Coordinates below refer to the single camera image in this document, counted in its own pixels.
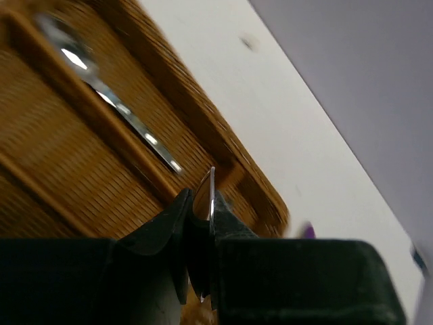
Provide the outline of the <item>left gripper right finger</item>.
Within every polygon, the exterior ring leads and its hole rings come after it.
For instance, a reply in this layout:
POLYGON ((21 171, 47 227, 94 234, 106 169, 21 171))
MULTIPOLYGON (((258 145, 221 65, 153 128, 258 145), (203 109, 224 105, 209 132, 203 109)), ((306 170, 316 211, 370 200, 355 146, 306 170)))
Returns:
POLYGON ((376 249, 360 240, 261 238, 209 194, 210 296, 221 324, 405 324, 376 249))

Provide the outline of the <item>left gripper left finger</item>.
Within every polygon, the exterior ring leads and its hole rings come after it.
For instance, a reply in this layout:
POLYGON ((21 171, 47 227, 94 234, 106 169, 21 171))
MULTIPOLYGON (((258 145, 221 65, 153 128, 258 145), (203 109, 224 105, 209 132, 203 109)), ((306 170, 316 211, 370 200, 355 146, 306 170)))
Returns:
POLYGON ((178 324, 191 190, 129 235, 3 239, 2 324, 178 324))

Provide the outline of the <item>purple bowl spoon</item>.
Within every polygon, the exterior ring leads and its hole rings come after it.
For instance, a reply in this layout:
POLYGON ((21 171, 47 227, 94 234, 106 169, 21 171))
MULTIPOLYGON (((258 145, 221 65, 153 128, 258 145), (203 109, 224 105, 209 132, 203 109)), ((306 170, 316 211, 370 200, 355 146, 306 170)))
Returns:
POLYGON ((315 239, 316 233, 313 224, 310 221, 303 221, 297 228, 294 234, 295 238, 300 239, 315 239))

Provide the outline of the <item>silver spoon patterned handle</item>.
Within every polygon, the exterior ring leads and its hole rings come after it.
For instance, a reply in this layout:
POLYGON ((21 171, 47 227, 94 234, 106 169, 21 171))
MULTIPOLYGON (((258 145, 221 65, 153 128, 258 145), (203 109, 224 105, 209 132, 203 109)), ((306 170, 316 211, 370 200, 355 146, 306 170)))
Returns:
POLYGON ((202 248, 204 249, 204 261, 201 262, 203 271, 199 272, 200 281, 196 289, 196 295, 202 303, 205 298, 210 294, 210 270, 211 270, 211 257, 212 257, 212 240, 213 223, 214 223, 214 210, 215 210, 215 167, 211 167, 207 174, 196 190, 193 199, 193 216, 200 240, 202 241, 202 248))

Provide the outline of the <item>silver spoon pink handle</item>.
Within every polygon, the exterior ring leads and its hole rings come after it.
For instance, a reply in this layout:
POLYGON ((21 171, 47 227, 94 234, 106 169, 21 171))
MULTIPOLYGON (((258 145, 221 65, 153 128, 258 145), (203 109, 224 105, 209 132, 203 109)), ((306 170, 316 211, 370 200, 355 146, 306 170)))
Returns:
POLYGON ((76 31, 62 19, 46 13, 34 15, 38 29, 73 69, 78 77, 105 101, 131 128, 141 142, 154 151, 165 165, 180 175, 182 166, 168 151, 149 127, 105 84, 99 77, 99 66, 91 55, 90 48, 76 31))

